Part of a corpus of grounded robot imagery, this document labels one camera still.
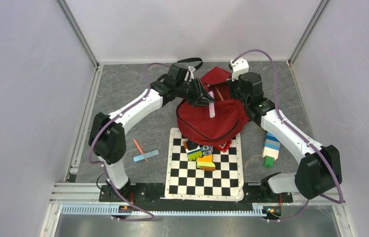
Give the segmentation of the pink highlighter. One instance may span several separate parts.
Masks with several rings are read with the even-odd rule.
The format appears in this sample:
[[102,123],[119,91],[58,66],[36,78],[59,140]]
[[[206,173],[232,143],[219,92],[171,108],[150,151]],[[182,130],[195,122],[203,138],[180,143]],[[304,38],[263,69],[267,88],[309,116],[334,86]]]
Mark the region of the pink highlighter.
[[215,113],[215,96],[214,96],[214,93],[212,91],[209,91],[208,93],[213,99],[213,102],[209,103],[209,117],[214,118],[215,115],[216,115],[216,113]]

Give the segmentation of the red backpack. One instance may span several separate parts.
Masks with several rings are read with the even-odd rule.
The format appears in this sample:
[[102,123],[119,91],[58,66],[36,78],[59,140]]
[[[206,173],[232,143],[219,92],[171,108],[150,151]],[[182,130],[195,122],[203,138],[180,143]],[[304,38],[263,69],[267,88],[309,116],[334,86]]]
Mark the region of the red backpack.
[[[215,96],[215,117],[209,117],[208,107],[194,107],[182,100],[176,107],[178,128],[182,135],[200,145],[221,145],[231,140],[249,122],[242,103],[230,96],[226,80],[231,72],[215,66],[201,78],[205,89]],[[220,100],[215,86],[220,90]]]

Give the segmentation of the red plastic card box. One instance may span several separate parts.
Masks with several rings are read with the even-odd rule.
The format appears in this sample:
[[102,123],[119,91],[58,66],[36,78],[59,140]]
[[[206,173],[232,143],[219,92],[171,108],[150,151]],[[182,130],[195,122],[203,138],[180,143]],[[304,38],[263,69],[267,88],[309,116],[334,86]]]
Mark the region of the red plastic card box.
[[231,144],[232,144],[232,140],[229,140],[229,141],[225,142],[224,144],[215,145],[214,148],[219,150],[222,153],[226,153],[228,151],[229,147],[231,146]]

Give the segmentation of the red pencil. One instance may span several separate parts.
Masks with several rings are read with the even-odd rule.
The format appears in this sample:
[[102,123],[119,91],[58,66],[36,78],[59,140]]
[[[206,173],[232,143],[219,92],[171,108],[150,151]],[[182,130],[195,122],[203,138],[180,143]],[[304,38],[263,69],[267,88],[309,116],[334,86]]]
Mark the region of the red pencil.
[[136,147],[137,147],[138,151],[140,152],[140,154],[143,155],[144,154],[144,151],[142,150],[142,148],[139,145],[138,141],[135,138],[133,138],[133,142],[136,145]]

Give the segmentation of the light blue highlighter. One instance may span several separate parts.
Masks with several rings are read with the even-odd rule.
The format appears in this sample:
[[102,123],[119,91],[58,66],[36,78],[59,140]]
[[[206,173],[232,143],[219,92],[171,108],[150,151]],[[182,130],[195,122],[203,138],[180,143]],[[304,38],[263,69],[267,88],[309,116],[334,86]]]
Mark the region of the light blue highlighter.
[[154,156],[157,156],[157,155],[159,155],[159,150],[154,150],[154,151],[151,151],[151,152],[144,153],[144,154],[141,154],[139,156],[133,157],[133,161],[134,162],[139,162],[139,161],[146,160],[148,158],[151,158],[151,157],[154,157]]

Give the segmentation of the orange pencil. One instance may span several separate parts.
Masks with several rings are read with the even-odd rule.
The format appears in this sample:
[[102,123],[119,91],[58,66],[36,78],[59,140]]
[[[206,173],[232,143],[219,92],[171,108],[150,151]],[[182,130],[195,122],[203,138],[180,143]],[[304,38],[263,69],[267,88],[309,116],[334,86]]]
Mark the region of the orange pencil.
[[217,94],[218,94],[218,96],[219,96],[220,100],[221,100],[221,101],[223,101],[223,100],[224,100],[224,99],[223,99],[223,96],[222,96],[222,94],[221,94],[221,92],[220,92],[220,90],[218,89],[218,87],[217,87],[217,86],[215,86],[215,90],[216,90],[216,92],[217,92]]

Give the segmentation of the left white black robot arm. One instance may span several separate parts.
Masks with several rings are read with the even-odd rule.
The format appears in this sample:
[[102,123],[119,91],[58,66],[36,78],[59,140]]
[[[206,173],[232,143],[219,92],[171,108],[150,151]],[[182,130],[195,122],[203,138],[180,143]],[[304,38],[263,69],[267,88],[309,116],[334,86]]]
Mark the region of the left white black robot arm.
[[118,201],[125,201],[130,196],[129,178],[123,165],[126,134],[130,129],[176,98],[184,98],[197,107],[213,102],[213,97],[194,75],[203,63],[186,65],[197,60],[189,58],[171,64],[167,73],[149,82],[144,92],[127,105],[107,115],[95,115],[88,143],[90,156],[96,155],[98,159],[90,157],[89,162],[102,166],[107,183],[112,187],[111,194]]

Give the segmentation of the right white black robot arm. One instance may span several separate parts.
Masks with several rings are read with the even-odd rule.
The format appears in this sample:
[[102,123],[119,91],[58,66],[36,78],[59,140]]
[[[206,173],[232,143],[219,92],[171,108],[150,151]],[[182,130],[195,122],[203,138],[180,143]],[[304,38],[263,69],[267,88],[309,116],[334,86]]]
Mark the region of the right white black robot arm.
[[247,72],[227,83],[231,97],[243,104],[249,119],[274,135],[298,163],[296,172],[266,177],[267,184],[260,188],[261,197],[265,201],[274,201],[280,193],[295,192],[306,199],[321,196],[338,204],[343,203],[339,150],[310,138],[284,116],[264,96],[259,74]]

